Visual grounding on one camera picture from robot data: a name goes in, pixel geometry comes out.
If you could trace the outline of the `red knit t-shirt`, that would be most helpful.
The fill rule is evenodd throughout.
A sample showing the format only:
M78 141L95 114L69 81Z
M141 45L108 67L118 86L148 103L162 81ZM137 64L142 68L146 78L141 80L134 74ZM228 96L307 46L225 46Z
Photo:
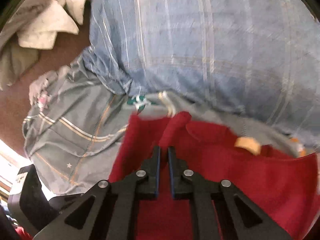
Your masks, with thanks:
M162 150L160 195L140 203L137 238L192 238L189 204L170 194L167 149L172 146L190 169L211 181L230 180L293 239L303 239L319 215L317 155L293 158L267 145L255 156L235 147L236 140L228 127L195 121L187 112L155 120L132 115L110 181L138 170L154 146Z

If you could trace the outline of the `grey patterned bed sheet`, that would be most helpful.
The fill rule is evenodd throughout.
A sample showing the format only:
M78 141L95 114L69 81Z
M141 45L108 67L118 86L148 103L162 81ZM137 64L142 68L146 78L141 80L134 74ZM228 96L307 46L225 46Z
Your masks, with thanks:
M226 125L290 156L302 155L296 141L262 122L211 110L173 92L113 94L80 61L40 76L29 87L29 100L24 151L56 195L86 192L109 177L132 114L161 118L186 111L195 120Z

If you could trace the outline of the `blue plaid pillow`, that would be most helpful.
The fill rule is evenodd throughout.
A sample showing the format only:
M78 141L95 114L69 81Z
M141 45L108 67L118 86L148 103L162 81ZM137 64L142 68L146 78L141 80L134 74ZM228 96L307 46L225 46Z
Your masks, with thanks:
M319 23L301 0L92 0L78 61L116 94L173 90L319 148Z

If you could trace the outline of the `cream crumpled cloth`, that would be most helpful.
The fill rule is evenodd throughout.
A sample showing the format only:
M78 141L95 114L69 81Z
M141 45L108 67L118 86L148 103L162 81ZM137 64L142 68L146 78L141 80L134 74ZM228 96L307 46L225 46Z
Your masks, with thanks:
M9 0L1 12L1 90L33 66L58 33L77 35L86 0Z

